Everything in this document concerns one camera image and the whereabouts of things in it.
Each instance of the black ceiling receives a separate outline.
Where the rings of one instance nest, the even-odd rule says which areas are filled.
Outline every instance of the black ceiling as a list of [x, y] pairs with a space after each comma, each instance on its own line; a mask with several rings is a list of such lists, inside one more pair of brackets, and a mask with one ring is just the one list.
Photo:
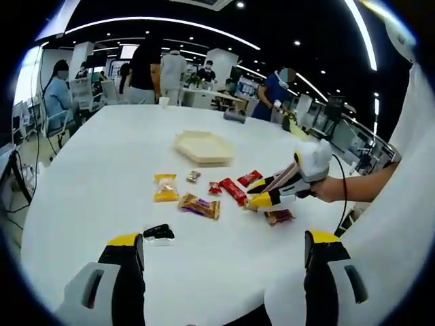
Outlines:
[[[261, 47], [257, 51], [229, 37], [184, 24], [149, 20], [111, 22], [72, 32], [50, 42], [50, 46], [73, 46], [73, 41], [103, 41], [121, 37], [145, 37], [149, 31], [166, 39], [198, 43], [209, 48], [232, 48], [243, 60], [243, 66], [263, 75], [278, 62], [284, 62], [305, 76], [326, 96], [328, 93], [347, 97], [357, 109], [357, 119], [372, 128], [375, 120], [374, 92], [381, 101], [378, 134], [388, 139], [403, 102], [409, 65], [389, 42], [383, 23], [358, 5], [367, 24], [377, 56], [378, 71], [370, 69], [368, 55], [359, 28], [344, 0], [245, 0], [240, 10], [235, 2], [216, 12], [168, 0], [112, 1], [81, 0], [68, 29], [108, 18], [155, 16], [187, 20], [231, 33]], [[293, 41], [300, 40], [301, 46]], [[101, 43], [116, 46], [117, 41]], [[164, 42], [168, 48], [180, 43]], [[184, 49], [206, 54], [207, 49], [184, 44]], [[300, 79], [292, 89], [309, 91], [320, 98]]]

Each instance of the yellow snack package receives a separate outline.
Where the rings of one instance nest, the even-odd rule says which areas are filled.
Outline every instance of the yellow snack package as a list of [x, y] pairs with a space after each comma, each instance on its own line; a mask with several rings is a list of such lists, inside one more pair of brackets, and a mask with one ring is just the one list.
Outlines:
[[154, 194], [154, 202], [174, 202], [179, 195], [175, 186], [177, 175], [154, 175], [157, 183], [157, 191]]

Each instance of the white table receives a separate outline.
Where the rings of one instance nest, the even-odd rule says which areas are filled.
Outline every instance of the white table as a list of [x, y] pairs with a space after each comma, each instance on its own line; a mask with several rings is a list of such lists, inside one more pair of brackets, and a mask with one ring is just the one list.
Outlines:
[[[209, 130], [232, 141], [237, 148], [232, 166], [200, 168], [198, 183], [186, 182], [195, 165], [173, 149], [182, 130]], [[305, 230], [333, 232], [343, 203], [297, 200], [290, 207], [297, 219], [271, 227], [262, 214], [244, 211], [223, 193], [220, 219], [213, 221], [179, 212], [176, 202], [154, 203], [153, 175], [177, 173], [181, 195], [212, 200], [208, 182], [236, 180], [253, 169], [269, 176], [293, 160], [298, 141], [276, 124], [252, 118], [238, 124], [210, 110], [104, 107], [38, 181], [22, 239], [23, 269], [54, 311], [65, 285], [98, 260], [108, 240], [168, 223], [176, 237], [172, 246], [144, 245], [147, 325], [233, 321], [263, 303], [269, 284], [303, 270]], [[341, 176], [335, 160], [330, 174]]]
[[211, 101], [215, 97], [225, 98], [227, 100], [232, 100], [242, 103], [243, 100], [233, 97], [228, 94], [223, 94], [219, 92], [214, 92], [212, 90], [194, 90], [190, 88], [182, 88], [182, 103], [187, 107], [199, 107], [201, 109], [210, 109]]

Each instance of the blue shirt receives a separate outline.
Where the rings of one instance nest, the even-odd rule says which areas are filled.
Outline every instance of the blue shirt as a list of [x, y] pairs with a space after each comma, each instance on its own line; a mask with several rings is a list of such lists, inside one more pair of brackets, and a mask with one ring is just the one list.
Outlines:
[[[284, 101], [290, 99], [290, 93], [279, 85], [279, 79], [274, 73], [267, 77], [264, 86], [267, 87], [267, 90], [264, 94], [272, 104], [276, 100], [283, 103]], [[269, 109], [262, 101], [260, 101], [255, 107], [252, 117], [270, 121], [272, 117], [272, 109]]]
[[55, 117], [49, 121], [48, 130], [62, 128], [65, 121], [65, 115], [70, 112], [69, 120], [73, 119], [71, 97], [69, 89], [65, 80], [53, 77], [52, 81], [46, 89], [44, 95], [44, 103], [46, 105], [47, 117], [51, 117], [57, 113], [64, 112], [64, 114]]

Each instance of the beige plastic tray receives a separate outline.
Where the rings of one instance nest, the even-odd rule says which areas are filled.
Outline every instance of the beige plastic tray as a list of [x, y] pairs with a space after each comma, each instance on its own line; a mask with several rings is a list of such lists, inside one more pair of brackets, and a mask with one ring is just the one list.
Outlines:
[[175, 148], [199, 164], [228, 164], [234, 157], [230, 142], [207, 131], [183, 131], [177, 135]]

